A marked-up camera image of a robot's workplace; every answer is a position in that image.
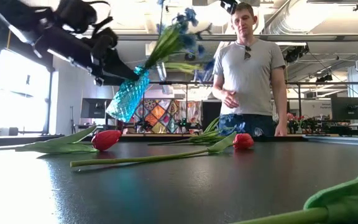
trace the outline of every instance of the blue glass vase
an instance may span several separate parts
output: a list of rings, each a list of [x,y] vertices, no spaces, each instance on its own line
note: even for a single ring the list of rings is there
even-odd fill
[[[108,115],[123,122],[131,120],[150,83],[149,71],[145,71],[142,67],[136,67],[134,72],[139,75],[139,79],[124,81],[106,110]]]

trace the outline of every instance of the man's arm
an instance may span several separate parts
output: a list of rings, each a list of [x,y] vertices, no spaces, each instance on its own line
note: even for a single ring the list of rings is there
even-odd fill
[[[278,111],[279,125],[287,126],[287,87],[285,86],[284,69],[278,67],[272,71],[272,90]]]
[[[223,76],[214,75],[214,84],[212,86],[212,95],[214,95],[217,99],[223,99]]]

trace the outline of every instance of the jeans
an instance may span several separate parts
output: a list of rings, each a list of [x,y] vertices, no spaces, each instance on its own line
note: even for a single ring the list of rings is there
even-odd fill
[[[219,118],[219,130],[222,135],[248,133],[251,136],[274,136],[275,128],[273,118],[258,114],[225,114]]]

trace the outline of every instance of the window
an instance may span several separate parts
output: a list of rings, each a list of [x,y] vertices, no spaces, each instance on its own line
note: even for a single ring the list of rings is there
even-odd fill
[[[47,132],[50,73],[19,54],[0,54],[0,128]]]

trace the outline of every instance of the gray t-shirt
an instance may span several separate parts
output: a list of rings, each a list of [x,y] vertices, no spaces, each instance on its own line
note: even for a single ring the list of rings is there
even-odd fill
[[[238,108],[222,103],[221,114],[272,115],[270,78],[274,68],[285,68],[280,47],[257,39],[249,46],[251,58],[244,59],[245,47],[237,42],[222,48],[215,58],[214,75],[224,78],[223,89],[236,91]]]

